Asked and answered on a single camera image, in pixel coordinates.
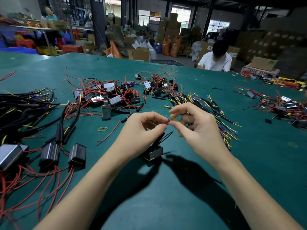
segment white shirt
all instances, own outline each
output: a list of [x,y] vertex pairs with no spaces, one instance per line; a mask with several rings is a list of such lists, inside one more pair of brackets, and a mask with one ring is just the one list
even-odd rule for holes
[[198,65],[202,66],[205,69],[213,70],[213,71],[230,71],[232,58],[231,56],[226,53],[219,61],[213,60],[213,52],[208,52],[201,60],[198,62]]

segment factory floor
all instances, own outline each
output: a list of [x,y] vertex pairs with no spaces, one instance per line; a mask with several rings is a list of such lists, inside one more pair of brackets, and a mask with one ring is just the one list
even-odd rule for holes
[[[177,58],[173,58],[171,56],[157,54],[157,59],[158,60],[175,60],[183,64],[184,67],[189,67],[189,68],[194,68],[194,64],[195,64],[195,61],[192,61],[191,57],[185,57],[185,56],[179,56]],[[245,66],[245,63],[243,61],[236,60],[233,70],[239,73],[244,66]]]

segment sack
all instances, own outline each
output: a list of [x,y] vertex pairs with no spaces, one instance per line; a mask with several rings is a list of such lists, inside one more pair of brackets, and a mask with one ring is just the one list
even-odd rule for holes
[[108,40],[112,40],[117,47],[125,47],[125,36],[118,25],[111,24],[105,34]]
[[164,38],[162,43],[162,55],[169,55],[170,47],[171,47],[171,40]]
[[174,42],[174,44],[172,45],[172,49],[170,52],[170,56],[176,58],[178,55],[178,52],[180,50],[180,43],[181,43],[181,38],[176,37],[176,40]]
[[104,50],[106,56],[113,54],[113,57],[122,59],[122,56],[121,56],[120,52],[118,51],[115,43],[111,40],[110,44],[111,44],[111,47]]

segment warehouse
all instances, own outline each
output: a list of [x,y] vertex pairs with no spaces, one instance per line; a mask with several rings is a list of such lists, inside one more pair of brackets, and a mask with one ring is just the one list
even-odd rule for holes
[[0,0],[0,229],[307,229],[306,0]]

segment white label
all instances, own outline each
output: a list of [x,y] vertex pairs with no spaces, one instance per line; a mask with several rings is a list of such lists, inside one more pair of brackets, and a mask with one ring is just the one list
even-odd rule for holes
[[104,83],[103,84],[103,88],[111,88],[111,87],[114,87],[115,84],[114,83]]
[[144,82],[144,85],[145,85],[146,88],[150,88],[151,87],[150,84],[148,83],[148,81]]
[[236,56],[237,56],[237,54],[234,53],[234,52],[230,52],[229,55],[230,55],[231,57],[236,57]]

